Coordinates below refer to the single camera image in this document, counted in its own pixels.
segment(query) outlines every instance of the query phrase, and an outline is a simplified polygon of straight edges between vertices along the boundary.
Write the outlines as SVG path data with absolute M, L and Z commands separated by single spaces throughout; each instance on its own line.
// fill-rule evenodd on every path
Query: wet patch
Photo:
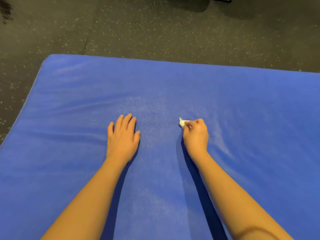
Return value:
M 11 20 L 11 10 L 12 5 L 7 0 L 0 0 L 0 13 L 5 20 Z

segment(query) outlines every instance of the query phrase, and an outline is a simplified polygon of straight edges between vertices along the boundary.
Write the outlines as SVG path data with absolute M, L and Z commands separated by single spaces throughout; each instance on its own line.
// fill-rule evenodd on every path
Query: crumpled white tissue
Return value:
M 190 120 L 183 120 L 181 117 L 179 118 L 179 124 L 180 124 L 180 126 L 181 126 L 181 128 L 183 129 L 184 128 L 184 123 L 186 122 L 186 121 L 190 121 Z

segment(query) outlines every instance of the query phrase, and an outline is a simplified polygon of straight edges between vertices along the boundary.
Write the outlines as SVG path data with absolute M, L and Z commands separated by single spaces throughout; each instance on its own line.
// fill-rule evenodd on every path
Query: person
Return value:
M 121 115 L 108 126 L 106 160 L 59 215 L 41 240 L 99 240 L 119 176 L 138 149 L 136 118 Z M 202 119 L 185 123 L 183 141 L 211 199 L 234 240 L 292 240 L 290 235 L 239 186 L 207 152 Z

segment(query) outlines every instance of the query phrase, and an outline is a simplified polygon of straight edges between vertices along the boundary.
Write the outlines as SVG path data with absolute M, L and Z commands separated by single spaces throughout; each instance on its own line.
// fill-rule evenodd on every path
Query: forearm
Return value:
M 106 159 L 41 240 L 100 239 L 114 189 L 123 170 L 114 161 Z
M 199 155 L 194 162 L 234 240 L 292 240 L 208 153 Z

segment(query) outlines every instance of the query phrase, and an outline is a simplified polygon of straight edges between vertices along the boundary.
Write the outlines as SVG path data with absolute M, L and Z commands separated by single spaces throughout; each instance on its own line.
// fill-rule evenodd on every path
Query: person's left arm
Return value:
M 110 123 L 106 160 L 41 240 L 100 239 L 120 174 L 138 148 L 140 132 L 134 133 L 135 124 L 131 114 L 121 115 L 115 127 Z

